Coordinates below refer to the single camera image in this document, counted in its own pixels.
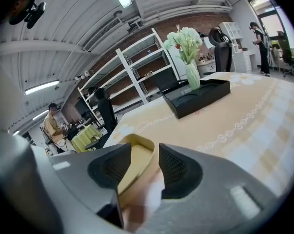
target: vase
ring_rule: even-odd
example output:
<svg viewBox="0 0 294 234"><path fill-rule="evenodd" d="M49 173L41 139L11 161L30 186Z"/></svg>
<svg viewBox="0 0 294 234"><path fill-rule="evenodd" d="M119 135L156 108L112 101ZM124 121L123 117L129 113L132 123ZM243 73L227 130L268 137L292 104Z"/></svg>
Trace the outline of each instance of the vase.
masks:
<svg viewBox="0 0 294 234"><path fill-rule="evenodd" d="M186 76L192 90L200 87L200 74L192 63L186 65Z"/></svg>

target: black shirt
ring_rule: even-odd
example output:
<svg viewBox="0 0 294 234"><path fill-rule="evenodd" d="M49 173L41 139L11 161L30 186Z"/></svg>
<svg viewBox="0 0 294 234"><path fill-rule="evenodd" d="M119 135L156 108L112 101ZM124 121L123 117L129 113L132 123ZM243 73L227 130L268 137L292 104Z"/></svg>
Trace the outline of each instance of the black shirt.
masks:
<svg viewBox="0 0 294 234"><path fill-rule="evenodd" d="M256 33L256 39L257 39L258 35L260 35L260 38L262 39L262 41L258 44L259 49L260 50L266 50L266 47L264 45L264 35L263 35L263 33L261 32L261 30L258 30L258 29L255 29L255 33Z"/></svg>

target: ceiling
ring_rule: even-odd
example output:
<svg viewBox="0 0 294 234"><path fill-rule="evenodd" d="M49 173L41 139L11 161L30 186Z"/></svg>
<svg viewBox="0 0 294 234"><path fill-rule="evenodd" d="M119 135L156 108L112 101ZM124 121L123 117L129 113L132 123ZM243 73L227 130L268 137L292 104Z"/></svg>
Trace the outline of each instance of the ceiling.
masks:
<svg viewBox="0 0 294 234"><path fill-rule="evenodd" d="M141 18L147 25L153 15L192 5L229 6L228 0L132 0L122 8L118 0L36 0L46 10L32 29L25 23L0 25L0 63L11 80L26 89L56 79L58 89L48 88L24 97L11 131L26 128L32 118L51 102L63 103L71 93L74 77L89 70L98 55L86 52L83 44L94 32L111 21L121 10L124 22Z"/></svg>

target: black pants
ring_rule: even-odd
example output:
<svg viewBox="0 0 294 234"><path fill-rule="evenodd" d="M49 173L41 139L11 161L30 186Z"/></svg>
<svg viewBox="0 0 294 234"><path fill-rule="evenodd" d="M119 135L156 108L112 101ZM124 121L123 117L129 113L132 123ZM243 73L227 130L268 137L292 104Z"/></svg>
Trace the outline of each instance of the black pants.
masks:
<svg viewBox="0 0 294 234"><path fill-rule="evenodd" d="M270 74L269 71L269 63L268 63L268 50L267 49L261 49L260 51L260 61L262 63L260 70L264 72L265 74Z"/></svg>

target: tablecloth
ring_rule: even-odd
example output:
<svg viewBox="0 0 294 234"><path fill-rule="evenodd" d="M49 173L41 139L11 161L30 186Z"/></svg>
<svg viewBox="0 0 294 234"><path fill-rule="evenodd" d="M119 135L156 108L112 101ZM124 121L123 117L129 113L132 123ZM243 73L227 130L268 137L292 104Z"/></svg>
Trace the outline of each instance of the tablecloth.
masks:
<svg viewBox="0 0 294 234"><path fill-rule="evenodd" d="M130 133L231 160L277 196L294 179L294 84L239 73L214 73L204 79L231 83L231 93L178 119L163 98L126 113L105 144ZM125 228L136 230L160 204L161 170L123 209Z"/></svg>
<svg viewBox="0 0 294 234"><path fill-rule="evenodd" d="M78 153L87 152L89 150L85 150L85 146L94 141L94 136L101 137L102 134L92 125L88 125L71 140L71 143Z"/></svg>

